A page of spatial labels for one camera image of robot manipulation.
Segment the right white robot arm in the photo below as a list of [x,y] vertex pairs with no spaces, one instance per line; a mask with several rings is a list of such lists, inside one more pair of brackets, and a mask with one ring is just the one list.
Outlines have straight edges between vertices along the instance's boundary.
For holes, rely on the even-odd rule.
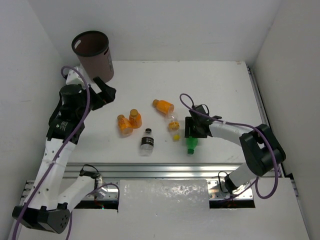
[[203,105],[192,105],[190,117],[185,118],[185,137],[219,138],[241,147],[245,163],[224,177],[220,190],[232,194],[240,186],[277,167],[286,153],[271,128],[242,123],[223,122],[220,116],[210,117]]

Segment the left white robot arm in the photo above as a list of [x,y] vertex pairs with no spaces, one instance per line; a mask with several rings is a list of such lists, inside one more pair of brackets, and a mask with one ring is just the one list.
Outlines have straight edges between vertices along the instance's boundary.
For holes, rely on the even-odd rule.
[[85,118],[116,97],[116,89],[99,77],[93,82],[100,92],[81,84],[69,84],[60,89],[59,102],[48,122],[45,151],[36,179],[23,204],[12,211],[17,225],[60,234],[71,220],[73,209],[98,188],[100,173],[82,169],[76,181],[59,192],[70,155],[85,128]]

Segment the green plastic bottle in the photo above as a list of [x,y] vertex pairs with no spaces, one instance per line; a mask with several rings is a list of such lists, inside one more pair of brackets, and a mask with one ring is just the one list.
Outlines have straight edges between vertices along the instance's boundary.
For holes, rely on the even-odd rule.
[[187,154],[193,155],[198,145],[198,138],[189,136],[186,138]]

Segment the clear bottle yellow cap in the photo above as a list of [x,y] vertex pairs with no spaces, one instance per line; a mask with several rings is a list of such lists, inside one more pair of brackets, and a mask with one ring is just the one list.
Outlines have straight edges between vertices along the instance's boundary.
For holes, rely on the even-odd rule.
[[168,132],[170,133],[172,140],[177,142],[180,140],[180,123],[178,116],[175,112],[171,112],[166,117],[166,124]]

